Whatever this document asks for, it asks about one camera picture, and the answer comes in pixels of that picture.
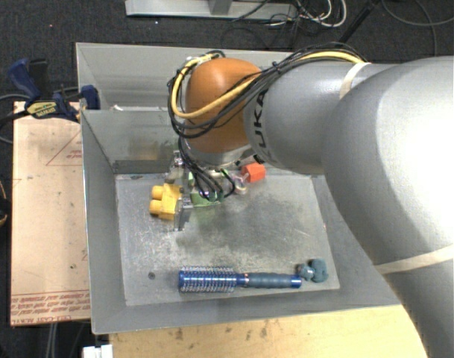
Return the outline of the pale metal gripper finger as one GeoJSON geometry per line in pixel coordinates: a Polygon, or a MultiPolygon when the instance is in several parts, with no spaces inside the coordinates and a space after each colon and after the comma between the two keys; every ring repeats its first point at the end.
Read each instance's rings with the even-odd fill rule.
{"type": "Polygon", "coordinates": [[[185,166],[185,161],[180,151],[174,151],[173,159],[168,171],[169,184],[183,184],[185,166]]]}
{"type": "Polygon", "coordinates": [[[177,200],[174,209],[174,228],[175,232],[184,230],[186,223],[189,221],[193,211],[193,204],[189,198],[180,198],[177,200]]]}

